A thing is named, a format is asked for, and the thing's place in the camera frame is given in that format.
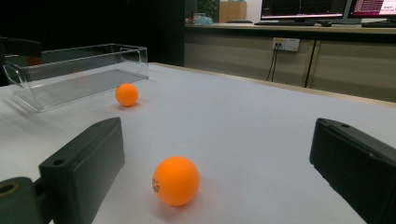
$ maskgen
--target monitor screen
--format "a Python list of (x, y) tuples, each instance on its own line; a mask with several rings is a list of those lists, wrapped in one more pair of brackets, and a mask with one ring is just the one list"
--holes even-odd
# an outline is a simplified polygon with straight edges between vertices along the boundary
[(261, 21), (342, 19), (347, 0), (262, 0)]
[(349, 18), (396, 18), (396, 0), (353, 0)]

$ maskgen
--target desk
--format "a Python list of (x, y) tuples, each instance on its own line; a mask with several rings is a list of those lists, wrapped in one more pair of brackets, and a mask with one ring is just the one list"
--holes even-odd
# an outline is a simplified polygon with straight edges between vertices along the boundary
[[(308, 157), (317, 118), (396, 147), (396, 104), (258, 80), (149, 65), (137, 105), (114, 90), (36, 113), (0, 88), (0, 179), (39, 178), (40, 162), (90, 125), (120, 117), (126, 163), (93, 223), (362, 224)], [(162, 204), (151, 177), (163, 159), (201, 174), (192, 202)]]
[(297, 52), (279, 51), (274, 82), (396, 102), (396, 29), (188, 25), (186, 67), (266, 79), (273, 38), (298, 38)]

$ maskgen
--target gripper screw hole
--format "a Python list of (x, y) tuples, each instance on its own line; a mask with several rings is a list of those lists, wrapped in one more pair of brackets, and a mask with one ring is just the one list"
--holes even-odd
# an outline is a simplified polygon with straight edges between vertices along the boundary
[(52, 164), (53, 165), (62, 165), (66, 162), (66, 160), (60, 159), (60, 160), (56, 160), (54, 161)]
[(9, 191), (11, 191), (11, 190), (13, 190), (14, 189), (14, 185), (5, 185), (5, 186), (2, 186), (2, 187), (0, 187), (0, 194), (4, 194), (4, 193), (7, 193), (7, 192), (9, 192)]

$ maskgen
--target computer monitor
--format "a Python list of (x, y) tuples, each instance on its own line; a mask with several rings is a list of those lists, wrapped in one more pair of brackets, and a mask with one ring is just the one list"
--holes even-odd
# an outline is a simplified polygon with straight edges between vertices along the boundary
[(396, 27), (396, 0), (353, 0), (348, 17), (385, 19), (362, 23), (362, 27)]
[(261, 21), (342, 19), (347, 0), (262, 0)]

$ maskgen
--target transparent box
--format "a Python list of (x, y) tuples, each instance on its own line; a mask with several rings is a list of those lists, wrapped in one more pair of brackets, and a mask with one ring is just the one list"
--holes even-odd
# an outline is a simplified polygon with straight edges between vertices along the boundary
[(147, 48), (119, 44), (8, 55), (4, 70), (14, 95), (37, 112), (149, 78)]

